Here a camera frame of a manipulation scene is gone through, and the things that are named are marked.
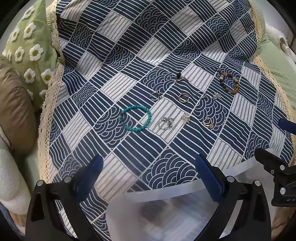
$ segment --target daisy pillow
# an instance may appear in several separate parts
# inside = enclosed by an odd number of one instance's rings
[[[2,55],[21,78],[34,108],[41,108],[57,65],[45,0],[38,0],[25,11],[9,36]]]

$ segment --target pillow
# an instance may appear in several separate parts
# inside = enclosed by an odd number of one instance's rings
[[[57,64],[47,25],[45,0],[38,0],[10,34],[3,53],[21,77],[35,109],[42,107]]]
[[[34,108],[20,77],[0,55],[0,126],[11,148],[27,155],[36,138]]]

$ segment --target yellow flower center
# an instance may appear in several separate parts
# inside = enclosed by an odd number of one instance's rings
[[[50,76],[49,74],[47,74],[47,75],[44,77],[44,79],[45,79],[46,81],[50,80],[50,78],[51,78],[51,76]]]
[[[36,56],[37,54],[38,54],[38,50],[34,50],[32,53],[33,56]]]

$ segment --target metal screw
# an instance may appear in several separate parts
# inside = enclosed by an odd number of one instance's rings
[[[72,180],[72,177],[65,177],[64,178],[64,182],[66,182],[66,183],[71,182],[71,180]]]
[[[261,186],[261,182],[259,182],[258,180],[255,181],[255,185],[260,187]]]
[[[39,180],[39,181],[37,182],[37,186],[42,186],[42,185],[43,185],[43,183],[44,183],[44,181],[43,181],[43,180]]]
[[[286,189],[285,189],[285,188],[281,188],[281,189],[279,190],[279,192],[281,193],[281,195],[284,195],[285,192],[286,192]]]
[[[229,181],[230,183],[233,183],[234,182],[234,177],[232,177],[232,176],[228,176],[227,177],[227,181]]]

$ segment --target patterned blanket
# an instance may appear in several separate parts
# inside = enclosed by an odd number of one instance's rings
[[[283,104],[250,59],[257,40],[247,0],[61,0],[56,15],[66,64],[51,124],[51,177],[60,181],[94,155],[104,157],[81,207],[105,240],[111,199],[196,179],[197,153],[220,169],[251,158],[257,147],[291,160],[291,136],[277,125],[286,118]],[[239,93],[223,90],[218,68],[239,79]],[[178,72],[188,81],[174,82]],[[231,78],[224,82],[235,88]],[[158,90],[163,98],[154,102],[150,95]],[[199,91],[222,98],[199,99]],[[178,101],[181,93],[189,94],[187,103]],[[150,109],[147,129],[120,125],[120,111],[131,105]],[[127,116],[131,127],[147,120],[139,109]],[[174,118],[172,129],[159,129],[164,117]],[[213,129],[204,127],[205,117]]]

